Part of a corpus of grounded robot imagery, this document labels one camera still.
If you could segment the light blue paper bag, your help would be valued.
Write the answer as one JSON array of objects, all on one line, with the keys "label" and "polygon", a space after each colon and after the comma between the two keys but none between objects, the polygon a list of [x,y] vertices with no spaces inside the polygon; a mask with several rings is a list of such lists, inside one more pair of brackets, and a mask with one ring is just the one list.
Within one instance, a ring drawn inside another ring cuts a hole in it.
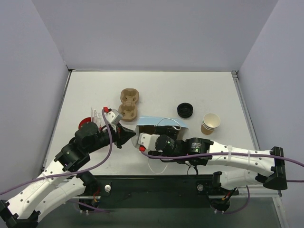
[{"label": "light blue paper bag", "polygon": [[141,116],[135,127],[135,136],[131,139],[133,146],[145,153],[154,152],[155,143],[160,135],[167,135],[180,140],[188,131],[188,126],[181,119]]}]

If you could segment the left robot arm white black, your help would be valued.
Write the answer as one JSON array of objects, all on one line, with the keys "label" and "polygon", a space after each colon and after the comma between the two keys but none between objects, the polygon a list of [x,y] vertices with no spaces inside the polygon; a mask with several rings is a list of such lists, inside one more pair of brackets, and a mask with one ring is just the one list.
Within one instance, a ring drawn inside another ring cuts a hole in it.
[{"label": "left robot arm white black", "polygon": [[135,135],[120,123],[104,128],[82,124],[36,180],[15,197],[1,200],[0,217],[9,228],[35,228],[44,215],[74,196],[92,195],[99,190],[97,179],[90,171],[79,172],[90,153],[113,145],[120,149]]}]

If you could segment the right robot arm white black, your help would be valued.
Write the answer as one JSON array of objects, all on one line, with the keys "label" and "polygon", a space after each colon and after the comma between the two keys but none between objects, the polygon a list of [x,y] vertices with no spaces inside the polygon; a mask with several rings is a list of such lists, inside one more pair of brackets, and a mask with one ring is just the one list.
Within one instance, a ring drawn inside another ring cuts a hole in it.
[{"label": "right robot arm white black", "polygon": [[211,181],[214,193],[221,194],[238,186],[261,184],[271,190],[286,190],[284,152],[281,147],[255,151],[223,145],[203,138],[177,140],[168,135],[153,135],[149,154],[190,167],[221,165],[238,171],[223,172]]}]

